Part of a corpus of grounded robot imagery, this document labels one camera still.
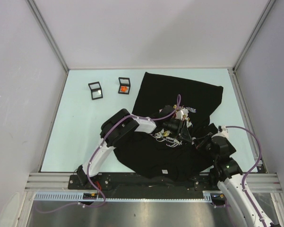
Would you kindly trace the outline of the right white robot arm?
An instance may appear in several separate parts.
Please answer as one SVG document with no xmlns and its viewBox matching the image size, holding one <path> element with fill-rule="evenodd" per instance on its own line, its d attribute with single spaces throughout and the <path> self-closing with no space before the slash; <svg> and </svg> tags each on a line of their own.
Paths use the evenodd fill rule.
<svg viewBox="0 0 284 227">
<path fill-rule="evenodd" d="M 209 173 L 209 186 L 220 190 L 234 211 L 242 227 L 279 227 L 265 213 L 246 182 L 239 164 L 231 157 L 235 152 L 226 136 L 209 133 L 203 138 L 194 139 L 196 150 L 208 155 L 213 161 Z"/>
</svg>

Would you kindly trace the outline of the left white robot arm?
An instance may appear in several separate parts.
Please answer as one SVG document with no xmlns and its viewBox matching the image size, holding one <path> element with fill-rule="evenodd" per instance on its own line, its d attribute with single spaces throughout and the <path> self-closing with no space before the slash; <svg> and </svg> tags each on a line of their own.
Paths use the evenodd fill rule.
<svg viewBox="0 0 284 227">
<path fill-rule="evenodd" d="M 129 144 L 130 137 L 135 133 L 153 135 L 168 131 L 168 137 L 175 141 L 193 143 L 188 120 L 189 111 L 178 104 L 166 105 L 150 117 L 130 114 L 127 109 L 121 109 L 101 126 L 100 140 L 92 156 L 77 168 L 78 183 L 85 189 L 94 186 L 95 176 L 110 153 L 123 145 Z"/>
</svg>

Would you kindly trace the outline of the red leaf brooch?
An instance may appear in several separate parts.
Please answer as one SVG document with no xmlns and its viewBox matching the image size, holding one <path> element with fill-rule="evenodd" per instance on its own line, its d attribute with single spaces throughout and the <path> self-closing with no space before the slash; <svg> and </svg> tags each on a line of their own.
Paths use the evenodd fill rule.
<svg viewBox="0 0 284 227">
<path fill-rule="evenodd" d="M 127 93 L 128 92 L 128 87 L 127 86 L 121 86 L 121 88 L 120 88 L 120 92 L 122 92 L 122 93 Z"/>
</svg>

